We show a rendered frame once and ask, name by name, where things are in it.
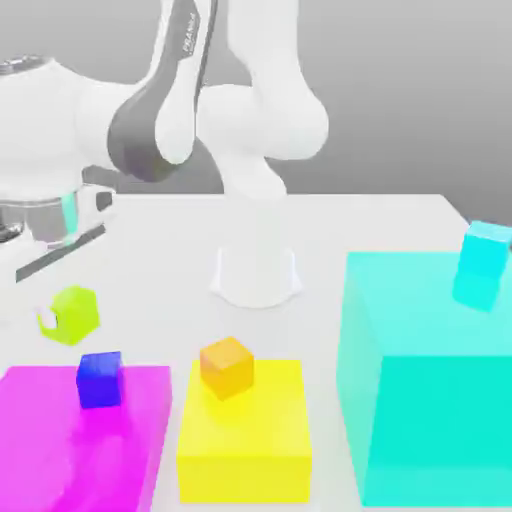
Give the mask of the large yellow box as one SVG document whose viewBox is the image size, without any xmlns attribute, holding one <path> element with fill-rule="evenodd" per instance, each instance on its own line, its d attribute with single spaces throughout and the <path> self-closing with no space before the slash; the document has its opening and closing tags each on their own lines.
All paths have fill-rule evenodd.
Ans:
<svg viewBox="0 0 512 512">
<path fill-rule="evenodd" d="M 225 401 L 194 362 L 176 466 L 183 504 L 308 502 L 312 445 L 300 361 L 256 361 L 253 386 Z"/>
</svg>

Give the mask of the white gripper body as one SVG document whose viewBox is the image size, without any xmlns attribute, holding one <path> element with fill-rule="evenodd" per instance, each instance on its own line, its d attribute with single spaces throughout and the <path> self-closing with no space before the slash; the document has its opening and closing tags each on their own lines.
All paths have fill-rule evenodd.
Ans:
<svg viewBox="0 0 512 512">
<path fill-rule="evenodd" d="M 39 301 L 50 297 L 71 280 L 72 267 L 80 264 L 75 256 L 87 244 L 106 233 L 99 224 L 73 242 L 47 248 L 28 231 L 0 243 L 0 301 Z"/>
</svg>

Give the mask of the small orange cube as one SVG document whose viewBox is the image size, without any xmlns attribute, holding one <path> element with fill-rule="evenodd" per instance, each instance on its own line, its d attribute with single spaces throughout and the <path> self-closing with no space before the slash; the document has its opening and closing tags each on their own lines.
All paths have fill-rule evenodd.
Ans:
<svg viewBox="0 0 512 512">
<path fill-rule="evenodd" d="M 236 338 L 224 338 L 200 351 L 200 375 L 219 400 L 226 400 L 253 385 L 254 356 Z"/>
</svg>

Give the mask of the large magenta box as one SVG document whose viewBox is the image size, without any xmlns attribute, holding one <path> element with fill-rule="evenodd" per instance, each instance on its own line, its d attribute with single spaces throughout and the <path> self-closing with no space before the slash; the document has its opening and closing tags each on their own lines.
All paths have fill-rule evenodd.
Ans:
<svg viewBox="0 0 512 512">
<path fill-rule="evenodd" d="M 115 407 L 84 409 L 73 366 L 0 378 L 0 512 L 150 512 L 172 403 L 166 366 L 129 366 Z"/>
</svg>

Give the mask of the small blue cube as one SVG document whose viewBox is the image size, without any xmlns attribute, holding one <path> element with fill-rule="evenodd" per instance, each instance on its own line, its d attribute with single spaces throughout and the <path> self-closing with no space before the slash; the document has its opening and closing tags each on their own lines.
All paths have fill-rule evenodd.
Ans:
<svg viewBox="0 0 512 512">
<path fill-rule="evenodd" d="M 83 409 L 119 406 L 123 396 L 123 369 L 119 351 L 84 354 L 76 373 Z"/>
</svg>

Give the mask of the small lime cube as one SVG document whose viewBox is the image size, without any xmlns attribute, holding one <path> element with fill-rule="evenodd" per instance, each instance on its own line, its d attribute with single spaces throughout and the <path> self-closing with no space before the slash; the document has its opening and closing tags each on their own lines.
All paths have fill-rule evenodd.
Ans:
<svg viewBox="0 0 512 512">
<path fill-rule="evenodd" d="M 58 292 L 51 304 L 56 326 L 50 328 L 37 314 L 40 332 L 47 338 L 67 346 L 82 341 L 100 325 L 97 297 L 92 289 L 78 285 Z"/>
</svg>

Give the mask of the large turquoise box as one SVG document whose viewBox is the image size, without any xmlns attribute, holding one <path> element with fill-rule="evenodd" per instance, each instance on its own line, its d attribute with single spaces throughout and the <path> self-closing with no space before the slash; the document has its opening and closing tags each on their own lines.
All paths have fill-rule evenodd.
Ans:
<svg viewBox="0 0 512 512">
<path fill-rule="evenodd" d="M 512 506 L 512 264 L 494 307 L 458 257 L 348 255 L 336 384 L 366 506 Z"/>
</svg>

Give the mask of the small cyan cube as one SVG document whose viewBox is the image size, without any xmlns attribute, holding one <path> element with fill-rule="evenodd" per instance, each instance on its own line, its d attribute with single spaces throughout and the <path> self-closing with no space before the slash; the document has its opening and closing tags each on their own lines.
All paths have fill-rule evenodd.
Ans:
<svg viewBox="0 0 512 512">
<path fill-rule="evenodd" d="M 464 235 L 453 298 L 489 312 L 497 300 L 512 245 L 512 226 L 472 221 Z"/>
</svg>

